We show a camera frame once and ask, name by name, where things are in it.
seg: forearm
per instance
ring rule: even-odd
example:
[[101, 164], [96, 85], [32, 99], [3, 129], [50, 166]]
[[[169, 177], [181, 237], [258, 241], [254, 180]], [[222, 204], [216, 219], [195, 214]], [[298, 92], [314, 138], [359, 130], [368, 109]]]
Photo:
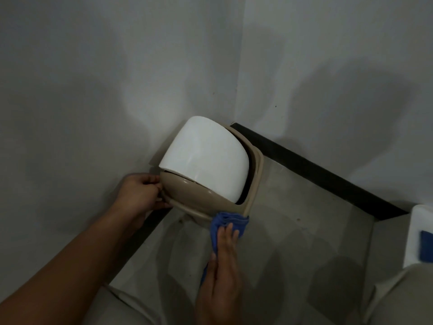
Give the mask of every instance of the forearm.
[[0, 305], [2, 324], [77, 324], [116, 257], [127, 227], [108, 211]]

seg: person's right hand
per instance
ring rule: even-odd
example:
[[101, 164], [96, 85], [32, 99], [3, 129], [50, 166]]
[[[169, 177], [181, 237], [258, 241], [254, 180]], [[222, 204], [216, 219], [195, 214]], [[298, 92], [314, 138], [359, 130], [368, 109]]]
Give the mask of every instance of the person's right hand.
[[198, 325], [241, 324], [242, 280], [235, 249], [238, 236], [238, 230], [233, 233], [233, 224], [218, 229], [218, 261], [212, 253], [197, 296]]

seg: person's left hand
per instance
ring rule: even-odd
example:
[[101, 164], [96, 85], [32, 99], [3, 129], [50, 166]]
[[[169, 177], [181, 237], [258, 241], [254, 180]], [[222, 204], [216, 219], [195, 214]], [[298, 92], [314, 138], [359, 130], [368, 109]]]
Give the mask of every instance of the person's left hand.
[[123, 180], [110, 210], [127, 221], [127, 236], [143, 225], [148, 211], [172, 207], [168, 203], [157, 201], [161, 190], [162, 184], [159, 182], [159, 175], [132, 174]]

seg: blue cleaning rag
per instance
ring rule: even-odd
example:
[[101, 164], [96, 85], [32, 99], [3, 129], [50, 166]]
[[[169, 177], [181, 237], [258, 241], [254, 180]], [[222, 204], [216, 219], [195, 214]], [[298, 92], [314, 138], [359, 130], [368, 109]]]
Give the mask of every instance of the blue cleaning rag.
[[419, 259], [422, 262], [433, 262], [433, 234], [425, 230], [421, 231]]
[[[227, 227], [230, 223], [233, 224], [233, 232], [235, 230], [239, 230], [239, 238], [242, 237], [245, 232], [245, 227], [249, 222], [249, 217], [244, 217], [239, 213], [229, 213], [229, 212], [219, 212], [212, 219], [210, 223], [210, 240], [212, 242], [212, 249], [215, 254], [218, 256], [218, 242], [217, 242], [217, 234], [219, 227]], [[206, 278], [207, 273], [207, 265], [203, 270], [203, 275], [200, 280], [200, 285], [203, 283]]]

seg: white container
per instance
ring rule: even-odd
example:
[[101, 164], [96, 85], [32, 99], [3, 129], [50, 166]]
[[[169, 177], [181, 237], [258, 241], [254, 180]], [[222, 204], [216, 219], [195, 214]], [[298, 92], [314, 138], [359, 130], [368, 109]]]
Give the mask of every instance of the white container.
[[249, 159], [227, 129], [208, 118], [193, 116], [179, 131], [159, 167], [235, 203], [245, 186]]

